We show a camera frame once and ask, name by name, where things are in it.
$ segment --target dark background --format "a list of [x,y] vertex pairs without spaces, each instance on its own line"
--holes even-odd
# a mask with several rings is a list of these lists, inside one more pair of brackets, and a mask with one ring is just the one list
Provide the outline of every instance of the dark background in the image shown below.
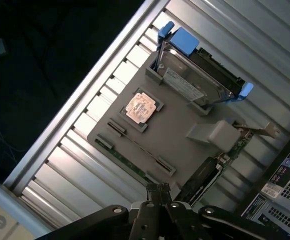
[[0,182],[143,3],[28,2],[0,1]]

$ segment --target corrugated metal panel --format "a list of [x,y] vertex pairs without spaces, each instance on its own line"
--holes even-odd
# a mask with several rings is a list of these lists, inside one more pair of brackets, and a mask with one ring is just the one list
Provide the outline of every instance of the corrugated metal panel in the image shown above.
[[72,110],[74,120],[61,126],[64,134],[34,159],[40,157],[38,170],[30,168],[24,174],[28,180],[23,177],[15,185],[15,192],[57,227],[110,204],[145,199],[144,188],[93,148],[86,136],[156,50],[158,29],[168,21],[175,22],[174,30],[186,28],[199,38],[199,47],[254,84],[248,99],[231,105],[234,111],[251,127],[273,122],[281,130],[277,139],[255,136],[195,210],[208,204],[233,210],[290,137],[290,0],[171,0],[166,8],[163,1],[159,6],[159,16],[147,22],[138,38],[129,38],[129,50],[117,56],[120,60],[108,60],[111,67],[103,69],[108,77],[95,76],[96,96],[89,99],[85,93],[80,112]]

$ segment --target screw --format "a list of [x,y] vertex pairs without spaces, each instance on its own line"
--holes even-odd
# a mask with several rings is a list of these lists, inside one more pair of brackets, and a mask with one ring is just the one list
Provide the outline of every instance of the screw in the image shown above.
[[119,214],[122,212],[122,209],[118,207],[118,208],[115,208],[113,211],[114,213]]
[[177,208],[177,207],[179,206],[179,204],[178,204],[177,202],[172,202],[172,203],[171,203],[171,206],[172,206],[173,208]]
[[212,209],[212,208],[206,208],[205,209],[205,212],[208,213],[208,214],[212,214],[212,213],[214,213],[214,209]]

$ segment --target silver metal frame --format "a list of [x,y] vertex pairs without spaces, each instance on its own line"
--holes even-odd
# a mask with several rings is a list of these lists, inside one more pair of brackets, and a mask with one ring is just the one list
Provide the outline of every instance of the silver metal frame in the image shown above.
[[135,46],[136,42],[139,41],[168,2],[169,0],[146,0],[141,5],[6,179],[4,185],[13,191],[14,194],[20,195],[22,193],[53,149],[67,131],[71,129],[80,114],[97,95],[106,80]]

